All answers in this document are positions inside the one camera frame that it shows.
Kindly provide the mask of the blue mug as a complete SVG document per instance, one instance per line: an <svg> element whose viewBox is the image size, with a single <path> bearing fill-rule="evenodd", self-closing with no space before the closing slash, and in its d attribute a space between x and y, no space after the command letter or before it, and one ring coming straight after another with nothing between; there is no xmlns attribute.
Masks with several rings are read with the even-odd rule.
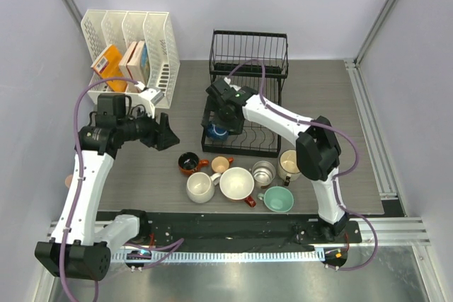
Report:
<svg viewBox="0 0 453 302"><path fill-rule="evenodd" d="M206 135L212 141L226 141L229 137L229 132L215 124L209 123L206 128Z"/></svg>

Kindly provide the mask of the orange black mug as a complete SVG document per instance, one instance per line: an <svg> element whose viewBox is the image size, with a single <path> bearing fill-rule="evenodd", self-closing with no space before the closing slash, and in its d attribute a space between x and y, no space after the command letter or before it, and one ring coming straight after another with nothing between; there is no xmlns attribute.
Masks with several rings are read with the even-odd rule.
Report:
<svg viewBox="0 0 453 302"><path fill-rule="evenodd" d="M178 158L178 168L182 174L190 176L193 173L201 171L210 162L207 159L200 159L200 157L193 152L186 152Z"/></svg>

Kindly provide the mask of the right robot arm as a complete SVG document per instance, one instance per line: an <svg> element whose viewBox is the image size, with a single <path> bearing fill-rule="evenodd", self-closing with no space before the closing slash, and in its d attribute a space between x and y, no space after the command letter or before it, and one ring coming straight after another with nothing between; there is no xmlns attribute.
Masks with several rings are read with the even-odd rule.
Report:
<svg viewBox="0 0 453 302"><path fill-rule="evenodd" d="M296 151L296 165L314 188L318 202L319 231L334 242L345 233L348 213L338 188L341 149L330 122L297 115L274 105L248 86L235 86L231 79L217 79L207 89L211 112L202 126L223 129L229 135L241 134L245 121L262 125L286 139Z"/></svg>

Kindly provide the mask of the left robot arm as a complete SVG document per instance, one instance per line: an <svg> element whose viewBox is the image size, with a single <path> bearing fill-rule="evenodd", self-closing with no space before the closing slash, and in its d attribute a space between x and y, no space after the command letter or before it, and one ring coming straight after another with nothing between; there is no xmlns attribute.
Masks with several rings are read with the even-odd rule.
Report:
<svg viewBox="0 0 453 302"><path fill-rule="evenodd" d="M145 211L122 210L101 231L95 230L95 222L105 181L125 142L139 140L158 151L179 143L168 115L155 118L155 105L163 96L155 88L139 93L137 103L143 112L137 117L128 116L125 94L98 97L95 124L77 132L78 154L60 219L50 240L35 246L36 259L53 276L100 281L113 253L130 240L137 245L149 240L151 226Z"/></svg>

